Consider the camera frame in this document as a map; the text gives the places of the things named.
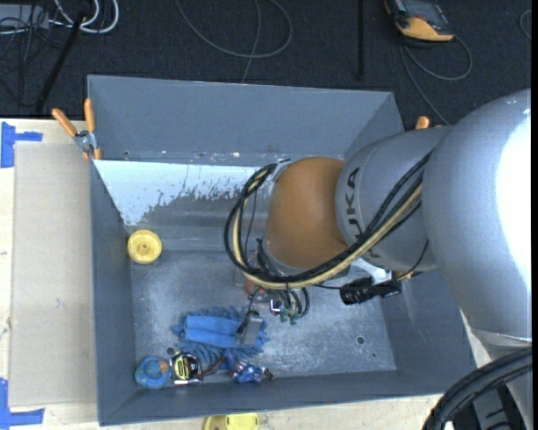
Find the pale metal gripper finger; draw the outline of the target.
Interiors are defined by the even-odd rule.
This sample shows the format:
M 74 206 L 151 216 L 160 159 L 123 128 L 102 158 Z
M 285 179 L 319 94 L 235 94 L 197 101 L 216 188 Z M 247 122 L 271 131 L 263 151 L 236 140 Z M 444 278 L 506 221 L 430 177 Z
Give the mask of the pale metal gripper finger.
M 240 346 L 254 346 L 259 338 L 264 320 L 257 313 L 249 313 L 237 329 L 237 343 Z

